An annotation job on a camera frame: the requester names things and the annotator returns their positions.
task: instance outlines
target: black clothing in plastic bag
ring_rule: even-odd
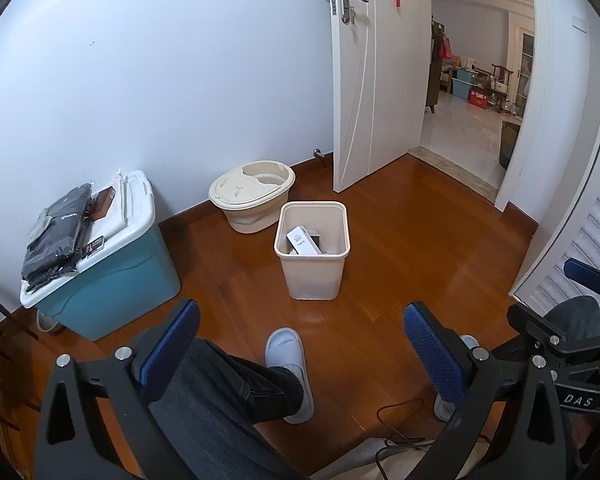
[[[35,288],[39,288],[41,281],[46,284],[75,270],[75,264],[82,255],[81,238],[89,222],[90,206],[91,184],[84,184],[49,207],[49,226],[27,248],[22,264],[24,280],[36,282],[38,286]]]

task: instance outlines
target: cable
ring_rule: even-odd
[[[378,452],[376,452],[376,457],[375,457],[376,466],[378,467],[378,471],[380,471],[380,474],[382,475],[382,478],[384,480],[389,480],[389,477],[386,475],[386,473],[384,472],[384,469],[382,468],[382,465],[380,464],[380,455],[382,453],[384,453],[385,451],[390,450],[390,449],[403,449],[403,450],[415,449],[415,450],[420,451],[421,449],[431,447],[435,443],[435,440],[427,440],[424,437],[408,438],[401,431],[396,430],[393,426],[389,425],[387,422],[382,420],[380,413],[382,413],[384,410],[388,410],[389,408],[398,408],[399,406],[407,406],[408,404],[411,404],[412,402],[419,402],[420,405],[413,413],[411,413],[411,415],[409,415],[404,420],[403,423],[405,423],[408,420],[410,420],[413,415],[418,413],[424,406],[424,400],[421,399],[420,397],[417,397],[416,399],[405,400],[404,402],[399,402],[398,404],[389,404],[387,406],[383,406],[376,412],[376,418],[378,419],[380,424],[382,424],[384,427],[388,428],[389,430],[393,431],[392,436],[390,436],[389,438],[386,438],[384,440],[384,447],[381,447],[378,450]],[[402,441],[396,442],[396,439],[394,438],[395,435],[400,436]],[[487,444],[491,445],[491,439],[488,436],[486,436],[484,434],[480,434],[480,436],[478,438],[485,440],[487,442]]]

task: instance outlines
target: wooden chair leg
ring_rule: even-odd
[[[27,335],[31,336],[33,339],[39,339],[38,335],[35,332],[32,332],[28,326],[26,326],[25,324],[19,322],[15,317],[13,317],[11,315],[11,312],[9,312],[6,308],[4,308],[1,304],[0,304],[0,313],[7,318],[9,321],[11,321],[15,326],[17,326],[20,330],[22,330],[24,333],[26,333]]]
[[[11,359],[11,357],[9,357],[9,355],[6,352],[3,352],[2,350],[0,350],[0,355],[4,358],[7,359],[7,361],[13,361],[13,359]]]
[[[37,404],[34,404],[33,402],[29,402],[28,400],[22,399],[22,396],[18,392],[14,392],[12,388],[8,387],[2,381],[0,381],[0,391],[19,400],[22,404],[24,404],[28,408],[30,408],[36,412],[40,412],[40,406],[38,406]]]
[[[11,422],[10,420],[7,420],[6,418],[4,418],[1,415],[0,415],[0,422],[3,423],[5,426],[9,426],[12,430],[20,431],[20,428],[18,426],[16,426],[16,424]]]

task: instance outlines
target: silver bolt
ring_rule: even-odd
[[[486,348],[477,346],[472,350],[472,354],[478,361],[486,361],[489,358],[489,351]]]
[[[128,346],[121,346],[116,350],[116,353],[114,355],[116,356],[116,359],[124,361],[125,359],[131,357],[131,354],[131,348],[129,348]]]
[[[541,355],[534,355],[531,358],[531,362],[536,366],[536,368],[544,368],[546,366],[546,359]]]
[[[59,367],[67,366],[70,362],[71,356],[69,354],[62,354],[61,356],[58,356],[58,359],[56,359],[56,364]]]

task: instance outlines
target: wooden floor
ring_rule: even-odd
[[[411,155],[341,194],[331,185],[330,169],[316,171],[298,179],[291,199],[338,200],[347,206],[351,252],[334,301],[289,298],[272,248],[275,226],[241,235],[216,212],[165,233],[182,281],[180,294],[202,308],[200,336],[262,362],[270,332],[291,326],[301,334],[315,416],[300,426],[279,421],[259,429],[307,474],[368,436],[384,436],[376,410],[386,404],[422,397],[424,408],[403,429],[411,436],[440,431],[432,415],[435,392],[404,336],[402,311],[423,300],[445,326],[476,336],[487,348],[507,340],[513,335],[505,318],[507,293],[532,235],[513,208],[501,214]],[[42,343],[19,334],[4,344],[20,361],[18,380],[40,399],[58,354],[101,358],[159,322],[172,304],[96,343],[65,330]],[[394,413],[392,420],[406,415]],[[22,427],[19,436],[10,432],[14,452],[32,469],[37,414],[16,406],[11,416]],[[119,429],[112,425],[112,432],[123,463],[135,469]]]

